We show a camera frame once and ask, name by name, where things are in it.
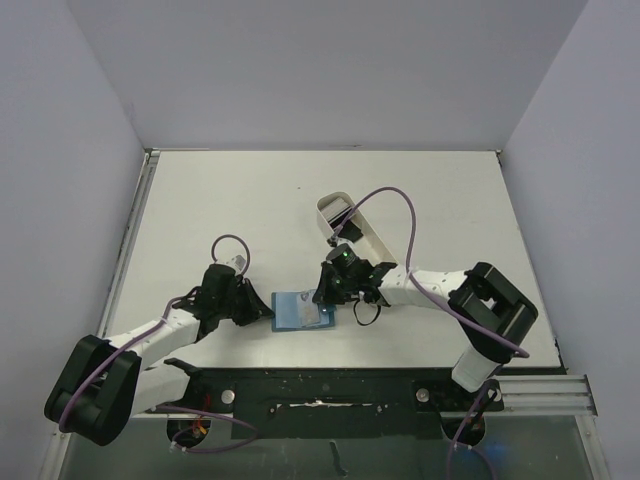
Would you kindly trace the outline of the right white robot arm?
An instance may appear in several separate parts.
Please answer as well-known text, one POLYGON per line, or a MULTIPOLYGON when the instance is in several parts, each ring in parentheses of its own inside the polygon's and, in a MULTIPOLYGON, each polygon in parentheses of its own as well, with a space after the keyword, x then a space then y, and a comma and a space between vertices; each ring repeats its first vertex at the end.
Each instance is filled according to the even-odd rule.
POLYGON ((411 269, 394 262, 373 265, 342 244, 321 263, 313 302, 359 301, 378 308, 439 308, 458 321, 469 346, 452 369, 445 395, 459 409, 478 401, 481 386, 500 367, 514 357, 528 356, 521 344, 539 315, 536 306, 489 263, 453 272, 411 269))

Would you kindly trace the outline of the blue leather card holder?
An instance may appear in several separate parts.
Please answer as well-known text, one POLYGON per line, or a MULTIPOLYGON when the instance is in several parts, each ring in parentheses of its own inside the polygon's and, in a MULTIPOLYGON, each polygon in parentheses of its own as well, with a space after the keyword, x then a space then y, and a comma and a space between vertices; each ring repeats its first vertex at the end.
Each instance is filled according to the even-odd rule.
POLYGON ((311 331, 332 328, 336 307, 313 302, 315 289, 298 292, 274 292, 271 295, 273 332, 311 331))

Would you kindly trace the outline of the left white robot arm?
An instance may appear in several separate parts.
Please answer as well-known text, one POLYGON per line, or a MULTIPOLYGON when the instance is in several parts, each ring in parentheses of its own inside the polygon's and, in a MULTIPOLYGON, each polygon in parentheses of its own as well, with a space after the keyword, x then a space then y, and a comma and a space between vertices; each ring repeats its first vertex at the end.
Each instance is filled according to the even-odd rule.
POLYGON ((45 405, 60 431, 99 445, 115 440, 129 419, 165 403, 183 411, 200 405, 204 387, 194 370, 166 362, 223 320, 239 327, 272 319, 273 310, 235 268, 212 264, 200 285, 170 299, 160 317, 109 338, 82 337, 74 346, 45 405))

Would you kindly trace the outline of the light blue credit card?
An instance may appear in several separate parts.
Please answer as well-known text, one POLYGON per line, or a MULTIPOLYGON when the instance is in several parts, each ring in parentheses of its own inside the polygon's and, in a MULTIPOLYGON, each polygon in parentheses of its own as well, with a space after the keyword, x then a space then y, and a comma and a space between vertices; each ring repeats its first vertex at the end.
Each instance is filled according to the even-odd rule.
POLYGON ((316 327, 321 323, 318 305, 312 301, 314 293, 314 290, 306 290, 298 293, 296 305, 300 328, 316 327))

